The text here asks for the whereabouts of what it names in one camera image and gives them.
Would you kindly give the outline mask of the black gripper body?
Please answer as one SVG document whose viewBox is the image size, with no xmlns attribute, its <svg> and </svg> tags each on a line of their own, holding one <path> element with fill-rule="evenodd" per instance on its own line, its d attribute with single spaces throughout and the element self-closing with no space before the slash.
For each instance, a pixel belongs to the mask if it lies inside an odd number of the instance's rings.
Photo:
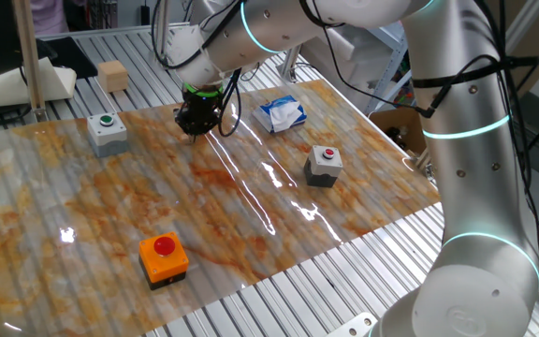
<svg viewBox="0 0 539 337">
<path fill-rule="evenodd" d="M 219 107 L 221 96 L 205 96 L 200 93 L 185 92 L 183 102 L 175 112 L 175 122 L 182 129 L 207 124 L 209 131 L 220 123 Z"/>
</svg>

